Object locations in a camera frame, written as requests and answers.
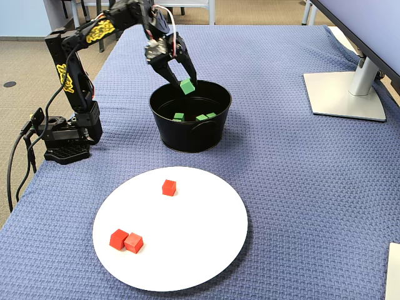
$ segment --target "blue tablecloth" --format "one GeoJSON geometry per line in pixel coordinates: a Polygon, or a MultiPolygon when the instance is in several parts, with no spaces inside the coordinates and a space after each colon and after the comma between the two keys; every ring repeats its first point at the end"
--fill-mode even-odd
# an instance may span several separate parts
{"type": "Polygon", "coordinates": [[[384,86],[386,123],[315,116],[303,73],[358,61],[327,27],[177,28],[199,79],[232,94],[222,141],[198,154],[164,146],[148,99],[165,81],[145,62],[142,27],[127,30],[95,81],[104,134],[91,158],[43,163],[0,232],[0,298],[384,299],[389,242],[400,242],[400,109],[384,86]],[[220,275],[158,293],[112,277],[92,229],[114,189],[165,166],[225,179],[249,232],[220,275]]]}

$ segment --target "green cube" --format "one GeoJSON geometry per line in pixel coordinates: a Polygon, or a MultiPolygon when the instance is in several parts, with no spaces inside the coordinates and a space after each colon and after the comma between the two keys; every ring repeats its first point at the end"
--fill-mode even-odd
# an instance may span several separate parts
{"type": "Polygon", "coordinates": [[[216,114],[214,114],[214,113],[212,112],[211,114],[207,114],[206,116],[207,116],[207,118],[212,118],[212,117],[215,117],[216,114]]]}
{"type": "Polygon", "coordinates": [[[177,112],[174,116],[174,119],[180,120],[180,121],[185,121],[184,114],[181,112],[177,112]]]}
{"type": "Polygon", "coordinates": [[[197,117],[196,117],[196,121],[203,121],[203,120],[206,120],[206,119],[208,119],[208,117],[206,117],[206,116],[203,115],[203,114],[201,114],[200,116],[197,116],[197,117]]]}
{"type": "Polygon", "coordinates": [[[187,95],[195,90],[192,82],[190,81],[190,78],[187,78],[184,81],[181,81],[181,89],[185,93],[185,95],[187,95]]]}

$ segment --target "white paper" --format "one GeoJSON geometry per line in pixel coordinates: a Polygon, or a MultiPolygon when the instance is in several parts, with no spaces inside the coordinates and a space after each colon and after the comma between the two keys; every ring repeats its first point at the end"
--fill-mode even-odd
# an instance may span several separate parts
{"type": "Polygon", "coordinates": [[[390,243],[385,300],[400,300],[400,244],[390,243]]]}

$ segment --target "black bucket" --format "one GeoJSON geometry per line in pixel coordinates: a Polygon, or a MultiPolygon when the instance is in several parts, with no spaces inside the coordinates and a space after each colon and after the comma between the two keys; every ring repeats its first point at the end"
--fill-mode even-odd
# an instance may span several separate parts
{"type": "Polygon", "coordinates": [[[160,87],[150,97],[150,108],[167,147],[196,153],[219,143],[231,102],[231,94],[222,86],[199,80],[188,95],[170,84],[160,87]],[[176,113],[184,113],[183,122],[173,121],[176,113]],[[216,116],[196,121],[197,116],[210,113],[216,116]]]}

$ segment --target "computer monitor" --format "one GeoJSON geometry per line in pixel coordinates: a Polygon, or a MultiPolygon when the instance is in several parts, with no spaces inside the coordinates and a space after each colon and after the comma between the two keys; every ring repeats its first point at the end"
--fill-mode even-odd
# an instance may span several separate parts
{"type": "Polygon", "coordinates": [[[385,121],[372,83],[379,69],[400,85],[400,0],[312,0],[366,56],[356,72],[305,74],[314,114],[385,121]]]}

